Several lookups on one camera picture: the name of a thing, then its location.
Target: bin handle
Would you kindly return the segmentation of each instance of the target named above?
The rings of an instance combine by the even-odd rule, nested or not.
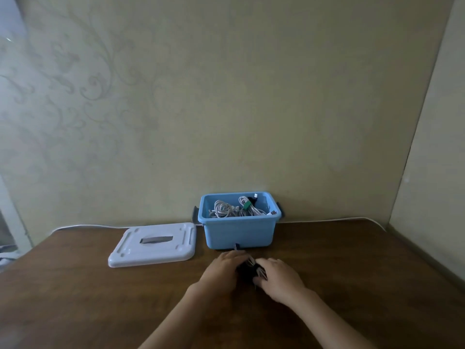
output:
[[[199,215],[199,209],[197,208],[197,206],[194,206],[194,209],[192,211],[192,223],[196,225],[200,224],[198,215]]]
[[[281,217],[284,218],[286,216],[286,213],[284,213],[284,210],[281,207],[281,204],[279,202],[276,202],[276,204],[278,205],[278,208],[281,211]]]

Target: white lid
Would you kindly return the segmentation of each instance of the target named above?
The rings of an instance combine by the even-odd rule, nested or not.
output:
[[[194,223],[132,227],[108,258],[110,267],[185,261],[194,256]]]

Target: person's left arm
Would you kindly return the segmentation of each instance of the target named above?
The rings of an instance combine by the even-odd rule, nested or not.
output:
[[[247,258],[243,250],[223,252],[215,258],[139,349],[188,348],[212,299],[234,290],[236,267]]]

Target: person's left hand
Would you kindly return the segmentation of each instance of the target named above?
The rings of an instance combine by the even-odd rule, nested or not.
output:
[[[236,287],[236,267],[248,257],[244,250],[223,252],[206,268],[197,285],[213,296],[232,292]]]

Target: person's right arm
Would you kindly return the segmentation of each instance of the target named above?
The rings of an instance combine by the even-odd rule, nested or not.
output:
[[[253,282],[271,299],[288,306],[311,330],[324,349],[374,349],[368,340],[353,329],[320,299],[307,289],[299,275],[281,260],[259,258],[256,262],[268,280],[255,277]]]

